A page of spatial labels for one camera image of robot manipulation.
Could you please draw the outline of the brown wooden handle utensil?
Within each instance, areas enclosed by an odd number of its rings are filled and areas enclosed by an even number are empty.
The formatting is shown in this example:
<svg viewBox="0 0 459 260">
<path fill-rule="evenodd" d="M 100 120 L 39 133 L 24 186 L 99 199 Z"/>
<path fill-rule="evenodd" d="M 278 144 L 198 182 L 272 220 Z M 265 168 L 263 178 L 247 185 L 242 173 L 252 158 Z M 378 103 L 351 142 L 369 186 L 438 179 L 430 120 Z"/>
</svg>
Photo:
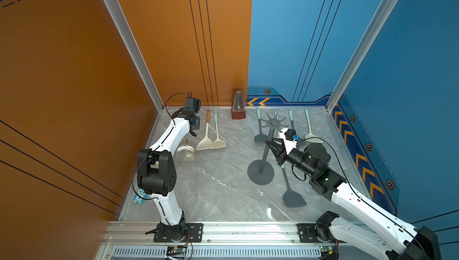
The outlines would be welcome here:
<svg viewBox="0 0 459 260">
<path fill-rule="evenodd" d="M 208 150 L 212 146 L 212 141 L 209 138 L 209 121 L 210 121 L 210 109 L 207 109 L 206 113 L 206 127 L 203 139 L 197 144 L 196 151 Z"/>
</svg>

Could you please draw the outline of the grey turner mint handle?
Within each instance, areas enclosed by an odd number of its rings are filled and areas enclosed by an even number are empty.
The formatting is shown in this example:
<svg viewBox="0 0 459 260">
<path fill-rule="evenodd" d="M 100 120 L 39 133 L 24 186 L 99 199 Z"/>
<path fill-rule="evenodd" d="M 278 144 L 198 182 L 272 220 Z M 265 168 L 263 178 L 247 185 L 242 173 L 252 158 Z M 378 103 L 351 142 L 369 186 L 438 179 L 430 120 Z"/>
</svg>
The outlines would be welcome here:
<svg viewBox="0 0 459 260">
<path fill-rule="evenodd" d="M 291 127 L 291 129 L 295 130 L 293 110 L 289 109 L 288 113 L 289 113 L 289 118 L 290 118 L 290 127 Z"/>
</svg>

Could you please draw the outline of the grey kitchen utensil rack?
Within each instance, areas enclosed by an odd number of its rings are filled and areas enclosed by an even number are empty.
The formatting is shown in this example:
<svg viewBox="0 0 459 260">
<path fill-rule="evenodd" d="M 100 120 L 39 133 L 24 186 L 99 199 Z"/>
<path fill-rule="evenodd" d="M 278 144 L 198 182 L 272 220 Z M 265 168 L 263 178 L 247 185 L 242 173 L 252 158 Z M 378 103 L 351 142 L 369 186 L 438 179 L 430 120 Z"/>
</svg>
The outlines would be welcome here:
<svg viewBox="0 0 459 260">
<path fill-rule="evenodd" d="M 267 141 L 270 141 L 274 138 L 275 132 L 280 131 L 282 129 L 282 127 L 284 126 L 282 124 L 282 121 L 286 120 L 286 118 L 276 120 L 275 116 L 270 117 L 269 114 L 267 114 L 267 119 L 264 120 L 261 118 L 261 120 L 266 123 L 264 127 L 270 128 L 267 139 Z M 267 185 L 274 178 L 274 169 L 272 165 L 269 162 L 267 162 L 267 156 L 269 151 L 270 149 L 265 143 L 265 150 L 262 159 L 254 160 L 249 164 L 247 168 L 247 175 L 249 179 L 257 185 Z"/>
</svg>

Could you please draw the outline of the cream slotted turner mint handle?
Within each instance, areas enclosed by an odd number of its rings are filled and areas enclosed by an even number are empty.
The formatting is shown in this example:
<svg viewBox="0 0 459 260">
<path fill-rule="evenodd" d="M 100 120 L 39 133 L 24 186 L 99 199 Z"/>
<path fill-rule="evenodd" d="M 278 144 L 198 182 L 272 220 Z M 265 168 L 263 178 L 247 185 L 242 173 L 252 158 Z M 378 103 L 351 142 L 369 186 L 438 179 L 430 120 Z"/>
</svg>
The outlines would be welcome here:
<svg viewBox="0 0 459 260">
<path fill-rule="evenodd" d="M 216 139 L 211 144 L 211 148 L 210 148 L 211 150 L 220 149 L 220 148 L 224 148 L 227 146 L 226 141 L 221 139 L 219 135 L 218 113 L 217 112 L 214 113 L 214 120 L 215 120 Z"/>
</svg>

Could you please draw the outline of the steel ladle dark brown handle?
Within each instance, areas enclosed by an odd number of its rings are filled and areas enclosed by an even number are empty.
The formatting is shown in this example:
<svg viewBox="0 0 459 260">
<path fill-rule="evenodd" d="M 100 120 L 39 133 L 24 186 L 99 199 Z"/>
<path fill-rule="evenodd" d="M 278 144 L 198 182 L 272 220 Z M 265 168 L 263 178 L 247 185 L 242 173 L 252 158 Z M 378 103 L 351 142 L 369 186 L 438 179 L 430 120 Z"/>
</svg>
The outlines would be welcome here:
<svg viewBox="0 0 459 260">
<path fill-rule="evenodd" d="M 178 146 L 175 152 L 174 158 L 178 162 L 189 163 L 189 162 L 193 162 L 195 160 L 195 157 L 196 157 L 196 150 L 191 145 L 188 134 L 186 134 L 185 140 L 181 142 L 180 146 Z"/>
</svg>

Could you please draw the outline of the cream spatula mint handle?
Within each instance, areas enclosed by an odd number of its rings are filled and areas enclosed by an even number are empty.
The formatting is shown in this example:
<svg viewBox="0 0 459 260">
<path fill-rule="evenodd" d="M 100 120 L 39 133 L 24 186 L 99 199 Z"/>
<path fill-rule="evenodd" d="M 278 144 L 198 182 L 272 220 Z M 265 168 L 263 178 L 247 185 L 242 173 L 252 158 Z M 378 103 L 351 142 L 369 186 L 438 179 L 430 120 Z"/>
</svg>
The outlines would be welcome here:
<svg viewBox="0 0 459 260">
<path fill-rule="evenodd" d="M 307 125 L 308 125 L 308 134 L 305 136 L 305 140 L 310 143 L 322 144 L 323 141 L 313 133 L 308 108 L 305 108 L 305 114 L 306 114 L 306 120 L 307 120 Z"/>
</svg>

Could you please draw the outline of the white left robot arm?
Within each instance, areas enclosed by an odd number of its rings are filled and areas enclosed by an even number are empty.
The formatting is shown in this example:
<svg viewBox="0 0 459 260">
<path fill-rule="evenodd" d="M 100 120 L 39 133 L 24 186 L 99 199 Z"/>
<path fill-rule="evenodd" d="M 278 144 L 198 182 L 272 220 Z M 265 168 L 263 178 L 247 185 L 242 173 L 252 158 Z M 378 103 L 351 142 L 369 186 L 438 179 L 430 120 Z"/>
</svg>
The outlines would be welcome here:
<svg viewBox="0 0 459 260">
<path fill-rule="evenodd" d="M 187 134 L 196 136 L 194 131 L 200 127 L 197 115 L 200 106 L 201 101 L 187 93 L 184 107 L 169 115 L 170 124 L 158 141 L 137 154 L 136 178 L 132 183 L 137 183 L 144 191 L 145 196 L 141 199 L 152 200 L 160 214 L 160 222 L 151 232 L 172 242 L 186 238 L 185 214 L 174 192 L 177 172 L 173 156 Z"/>
</svg>

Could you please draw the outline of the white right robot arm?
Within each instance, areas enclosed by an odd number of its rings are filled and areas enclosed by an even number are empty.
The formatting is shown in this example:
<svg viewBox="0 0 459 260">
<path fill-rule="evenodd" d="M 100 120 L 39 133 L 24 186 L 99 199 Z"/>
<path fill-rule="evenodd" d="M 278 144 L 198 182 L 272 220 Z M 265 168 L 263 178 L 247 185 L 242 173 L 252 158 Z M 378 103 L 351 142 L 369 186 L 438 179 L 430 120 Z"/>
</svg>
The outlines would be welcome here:
<svg viewBox="0 0 459 260">
<path fill-rule="evenodd" d="M 345 177 L 330 169 L 331 156 L 322 144 L 298 149 L 298 138 L 291 130 L 282 138 L 266 142 L 277 163 L 288 162 L 310 177 L 313 190 L 341 206 L 367 228 L 351 224 L 337 213 L 325 212 L 316 222 L 323 241 L 346 242 L 378 260 L 439 260 L 438 237 L 431 229 L 401 220 L 358 192 Z"/>
</svg>

